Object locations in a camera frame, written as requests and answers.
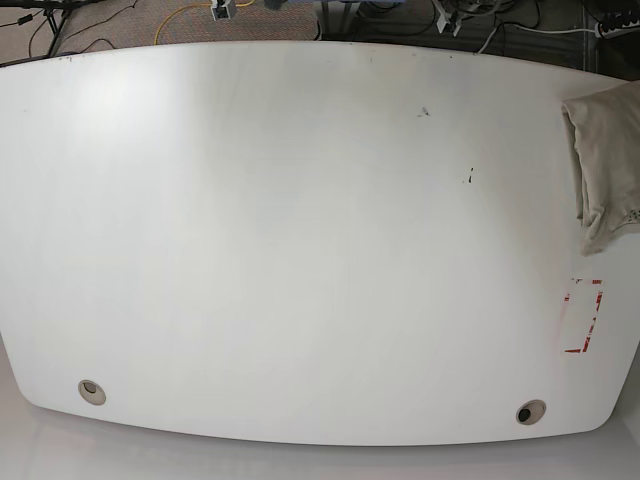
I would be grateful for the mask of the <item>beige t-shirt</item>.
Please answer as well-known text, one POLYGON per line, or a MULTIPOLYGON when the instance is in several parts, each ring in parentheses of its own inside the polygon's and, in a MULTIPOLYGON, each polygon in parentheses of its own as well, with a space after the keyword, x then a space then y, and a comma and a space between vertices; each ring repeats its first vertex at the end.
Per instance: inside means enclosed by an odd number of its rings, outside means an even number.
POLYGON ((581 253, 594 255, 639 231, 639 84, 569 99, 570 148, 581 253))

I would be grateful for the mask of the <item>white power strip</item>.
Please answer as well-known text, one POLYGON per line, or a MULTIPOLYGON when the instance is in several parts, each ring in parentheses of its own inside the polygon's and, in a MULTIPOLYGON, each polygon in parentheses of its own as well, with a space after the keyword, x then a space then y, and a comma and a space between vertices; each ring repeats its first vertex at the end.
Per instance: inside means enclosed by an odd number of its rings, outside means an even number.
POLYGON ((637 33, 639 29, 639 10, 632 9, 606 14, 597 23, 595 34, 597 38, 612 39, 625 34, 637 33))

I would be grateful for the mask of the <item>red tape marking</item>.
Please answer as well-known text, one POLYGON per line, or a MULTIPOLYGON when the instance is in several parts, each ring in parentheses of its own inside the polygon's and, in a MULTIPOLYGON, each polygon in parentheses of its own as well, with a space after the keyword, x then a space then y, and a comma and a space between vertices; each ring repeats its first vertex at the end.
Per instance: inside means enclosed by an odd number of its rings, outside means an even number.
POLYGON ((559 346, 563 354, 588 350, 604 294, 600 279, 572 278, 561 312, 559 346))

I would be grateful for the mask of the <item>right table grommet hole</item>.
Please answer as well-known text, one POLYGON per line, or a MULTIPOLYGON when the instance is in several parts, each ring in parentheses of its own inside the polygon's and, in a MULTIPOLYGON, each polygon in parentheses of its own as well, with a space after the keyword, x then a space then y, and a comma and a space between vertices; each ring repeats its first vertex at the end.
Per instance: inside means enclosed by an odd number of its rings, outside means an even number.
POLYGON ((543 400, 534 399, 523 404, 516 412, 516 421, 525 426, 534 425, 541 420, 546 413, 546 403, 543 400))

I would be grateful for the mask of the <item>table grommet hole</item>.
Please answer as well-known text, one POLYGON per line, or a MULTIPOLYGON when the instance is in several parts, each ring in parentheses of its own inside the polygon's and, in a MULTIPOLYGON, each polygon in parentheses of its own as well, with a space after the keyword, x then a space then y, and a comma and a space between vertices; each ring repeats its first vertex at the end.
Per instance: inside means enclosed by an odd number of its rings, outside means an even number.
POLYGON ((546 413, 546 403, 543 400, 534 399, 523 404, 516 412, 516 421, 525 426, 534 425, 541 420, 546 413))
POLYGON ((91 380, 82 380, 78 384, 80 396, 89 404, 94 406, 104 405, 106 393, 100 385, 91 380))

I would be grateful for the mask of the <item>left table grommet hole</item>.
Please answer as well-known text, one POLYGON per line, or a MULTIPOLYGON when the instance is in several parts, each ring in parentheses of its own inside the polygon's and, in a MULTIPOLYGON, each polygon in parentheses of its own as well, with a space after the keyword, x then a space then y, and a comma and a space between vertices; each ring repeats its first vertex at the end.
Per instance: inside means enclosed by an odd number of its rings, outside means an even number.
POLYGON ((100 385, 91 380, 82 380, 78 384, 80 396, 89 404, 94 406, 104 405, 106 393, 100 385))

